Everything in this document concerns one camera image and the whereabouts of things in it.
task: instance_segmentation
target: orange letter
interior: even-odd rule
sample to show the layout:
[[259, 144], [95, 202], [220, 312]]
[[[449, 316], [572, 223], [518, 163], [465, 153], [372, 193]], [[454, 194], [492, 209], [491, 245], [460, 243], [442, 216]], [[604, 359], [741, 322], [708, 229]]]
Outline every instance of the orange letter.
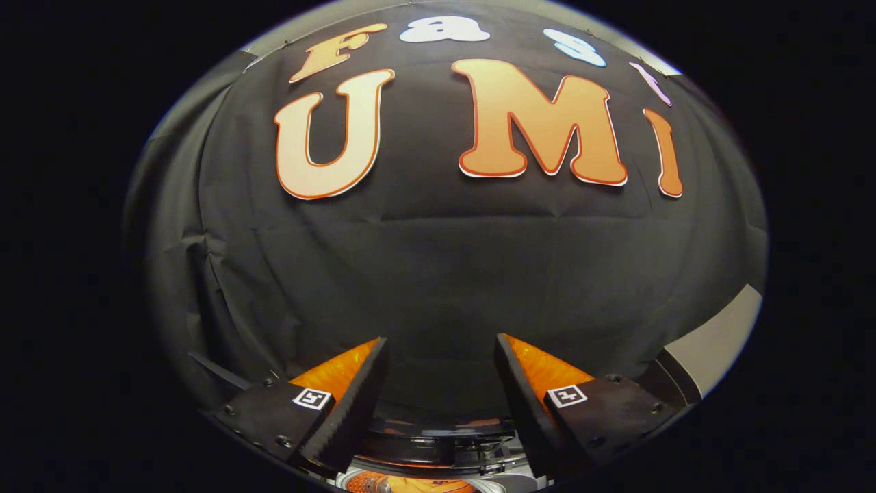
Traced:
[[475, 102], [475, 145], [459, 158], [466, 175], [517, 176], [526, 170], [526, 156], [512, 145], [513, 119], [545, 173], [560, 170], [577, 131], [572, 173], [584, 182], [626, 183], [602, 86], [566, 75], [550, 101], [510, 63], [459, 60], [452, 68], [469, 78]]
[[355, 50], [362, 47], [368, 41], [368, 32], [380, 32], [386, 29], [386, 24], [372, 24], [355, 31], [347, 32], [340, 36], [335, 36], [332, 39], [327, 39], [318, 45], [313, 45], [307, 49], [310, 54], [307, 60], [304, 61], [304, 67], [293, 75], [289, 82], [297, 82], [301, 79], [313, 75], [320, 70], [325, 70], [329, 67], [334, 67], [338, 63], [347, 60], [350, 54], [341, 54], [342, 48]]
[[371, 170], [380, 146], [380, 89], [395, 77], [389, 68], [341, 82], [337, 94], [347, 97], [347, 136], [334, 161], [310, 160], [310, 115], [322, 100], [315, 92], [287, 104], [274, 117], [277, 177], [290, 195], [310, 200], [342, 194]]
[[675, 159], [675, 145], [672, 143], [672, 127], [669, 122], [653, 110], [642, 110], [645, 118], [654, 128], [657, 137], [657, 150], [660, 151], [660, 191], [678, 198], [682, 196], [682, 179], [678, 176], [678, 161]]

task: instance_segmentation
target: bolt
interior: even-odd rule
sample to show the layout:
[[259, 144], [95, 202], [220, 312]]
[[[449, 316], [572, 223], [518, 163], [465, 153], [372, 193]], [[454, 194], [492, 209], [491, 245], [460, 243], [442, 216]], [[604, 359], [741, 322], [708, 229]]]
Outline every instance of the bolt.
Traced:
[[596, 437], [591, 441], [587, 442], [587, 447], [590, 448], [599, 448], [602, 444], [605, 443], [605, 437]]
[[283, 435], [277, 435], [277, 445], [284, 448], [292, 448], [292, 441]]

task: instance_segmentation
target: letter m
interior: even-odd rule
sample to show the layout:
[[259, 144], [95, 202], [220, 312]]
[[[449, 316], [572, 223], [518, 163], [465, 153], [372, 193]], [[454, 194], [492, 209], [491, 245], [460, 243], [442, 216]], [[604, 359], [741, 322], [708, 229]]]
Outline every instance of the letter m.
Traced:
[[599, 84], [567, 75], [551, 101], [510, 63], [459, 60], [452, 68], [469, 78], [475, 105], [475, 145], [459, 158], [466, 175], [510, 177], [526, 170], [526, 156], [512, 144], [513, 120], [545, 173], [560, 170], [572, 134], [578, 132], [572, 173], [584, 182], [626, 183], [609, 94]]

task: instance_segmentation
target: letter u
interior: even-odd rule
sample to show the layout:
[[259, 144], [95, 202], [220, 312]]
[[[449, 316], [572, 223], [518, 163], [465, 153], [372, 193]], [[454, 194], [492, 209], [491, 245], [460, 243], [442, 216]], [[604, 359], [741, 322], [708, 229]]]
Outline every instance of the letter u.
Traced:
[[310, 117], [322, 93], [300, 97], [277, 111], [277, 177], [286, 192], [305, 200], [335, 196], [368, 174], [380, 147], [381, 88], [394, 77], [385, 68], [337, 86], [337, 94], [347, 97], [347, 133], [341, 155], [325, 164], [314, 163], [309, 150]]

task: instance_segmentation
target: white letter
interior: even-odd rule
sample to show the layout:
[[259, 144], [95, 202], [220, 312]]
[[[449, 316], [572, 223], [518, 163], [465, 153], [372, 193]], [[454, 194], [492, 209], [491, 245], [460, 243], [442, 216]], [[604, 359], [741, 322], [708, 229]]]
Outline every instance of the white letter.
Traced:
[[399, 39], [407, 43], [426, 43], [452, 39], [454, 41], [483, 41], [490, 37], [481, 31], [477, 21], [470, 18], [442, 16], [422, 18], [407, 25], [411, 29], [401, 33]]
[[554, 29], [545, 29], [544, 33], [545, 36], [556, 41], [554, 46], [575, 60], [586, 61], [597, 67], [605, 67], [605, 60], [597, 54], [596, 48], [590, 43]]

